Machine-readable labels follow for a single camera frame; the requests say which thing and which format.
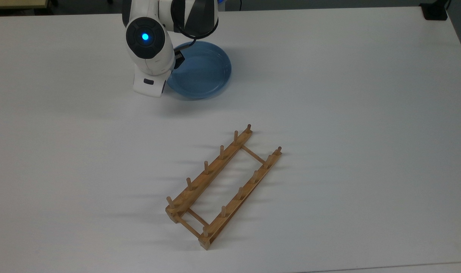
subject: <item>black object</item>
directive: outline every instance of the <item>black object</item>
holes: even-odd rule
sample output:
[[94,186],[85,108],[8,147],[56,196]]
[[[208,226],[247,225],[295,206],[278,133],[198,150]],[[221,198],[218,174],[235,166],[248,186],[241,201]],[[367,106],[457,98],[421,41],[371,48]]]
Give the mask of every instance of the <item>black object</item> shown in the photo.
[[171,18],[174,31],[191,39],[203,39],[210,36],[219,25],[219,19],[214,25],[213,0],[195,0],[185,24],[185,0],[171,2]]
[[446,21],[446,19],[448,19],[448,14],[446,13],[444,6],[447,2],[448,0],[437,0],[432,4],[419,4],[421,9],[423,9],[424,19],[433,21]]
[[181,53],[181,51],[176,51],[175,52],[175,69],[178,69],[178,67],[180,67],[181,64],[183,64],[183,62],[185,61],[185,57],[183,56],[183,54]]
[[147,85],[153,85],[154,84],[154,81],[153,80],[149,80],[149,79],[144,79],[143,81],[145,84]]
[[131,15],[131,4],[132,0],[123,0],[123,6],[121,7],[121,11],[123,14],[123,24],[126,27],[129,23],[129,16]]
[[152,59],[163,49],[165,33],[156,20],[139,17],[127,27],[126,42],[137,57]]

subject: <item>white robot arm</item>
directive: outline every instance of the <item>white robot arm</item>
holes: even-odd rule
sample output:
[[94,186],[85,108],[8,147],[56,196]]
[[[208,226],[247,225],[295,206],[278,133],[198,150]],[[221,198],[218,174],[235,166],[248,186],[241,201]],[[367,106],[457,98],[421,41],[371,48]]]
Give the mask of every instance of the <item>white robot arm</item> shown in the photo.
[[[195,40],[209,36],[218,26],[217,6],[217,0],[123,0],[126,47],[135,63],[136,92],[161,96],[171,72],[184,60],[175,61],[168,31]],[[182,56],[178,49],[176,55]]]

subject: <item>wooden peg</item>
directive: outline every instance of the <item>wooden peg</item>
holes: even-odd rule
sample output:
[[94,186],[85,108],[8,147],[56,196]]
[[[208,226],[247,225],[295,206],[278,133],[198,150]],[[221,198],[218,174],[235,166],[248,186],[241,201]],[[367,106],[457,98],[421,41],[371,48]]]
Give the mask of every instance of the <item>wooden peg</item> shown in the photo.
[[240,187],[239,191],[237,192],[237,200],[242,199],[242,192],[244,191],[244,188]]
[[204,227],[202,228],[202,230],[203,230],[203,236],[204,236],[204,237],[208,237],[208,227],[207,227],[207,226],[204,226]]
[[232,143],[234,146],[237,146],[237,137],[239,136],[239,131],[234,131],[234,142]]
[[204,168],[205,168],[204,174],[208,174],[208,161],[205,161],[203,164],[204,164]]
[[166,201],[168,201],[168,204],[170,204],[170,208],[174,209],[175,204],[173,204],[173,200],[171,200],[171,197],[166,197]]
[[270,154],[267,159],[266,159],[266,162],[264,163],[264,168],[265,169],[269,169],[269,165],[271,164],[271,160],[274,156],[272,154]]
[[256,183],[257,177],[258,177],[258,171],[254,171],[254,174],[252,175],[252,178],[251,178],[251,184]]
[[223,145],[220,145],[220,155],[219,155],[219,159],[220,159],[220,160],[223,160]]
[[275,155],[281,155],[281,147],[277,147],[277,149],[274,151]]
[[194,187],[192,187],[192,180],[189,177],[187,177],[187,185],[188,185],[188,190],[194,189]]

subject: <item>black cable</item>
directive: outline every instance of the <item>black cable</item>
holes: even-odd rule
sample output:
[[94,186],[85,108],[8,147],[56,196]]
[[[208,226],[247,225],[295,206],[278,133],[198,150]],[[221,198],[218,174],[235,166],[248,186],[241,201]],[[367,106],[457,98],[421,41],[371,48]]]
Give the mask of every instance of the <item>black cable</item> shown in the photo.
[[191,47],[192,45],[194,45],[196,41],[197,41],[197,39],[194,39],[194,41],[191,42],[191,43],[188,45],[188,47]]

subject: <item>gray wall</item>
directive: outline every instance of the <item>gray wall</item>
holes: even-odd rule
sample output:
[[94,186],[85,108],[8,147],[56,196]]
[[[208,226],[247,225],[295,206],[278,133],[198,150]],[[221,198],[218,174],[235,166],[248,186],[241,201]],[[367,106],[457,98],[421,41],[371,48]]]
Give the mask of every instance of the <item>gray wall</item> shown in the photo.
[[[433,0],[242,0],[242,10],[329,9],[418,6]],[[239,10],[239,0],[228,0],[225,10]],[[452,0],[448,14],[461,42],[461,0]]]

